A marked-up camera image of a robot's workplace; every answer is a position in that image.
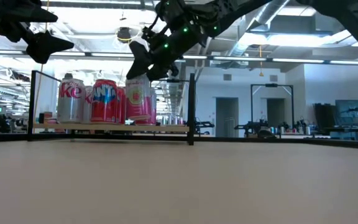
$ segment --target table surface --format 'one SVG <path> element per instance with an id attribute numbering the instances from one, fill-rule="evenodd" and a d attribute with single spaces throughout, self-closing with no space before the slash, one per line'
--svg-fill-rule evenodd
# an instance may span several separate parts
<path id="1" fill-rule="evenodd" d="M 358 224 L 358 149 L 0 142 L 0 223 Z"/>

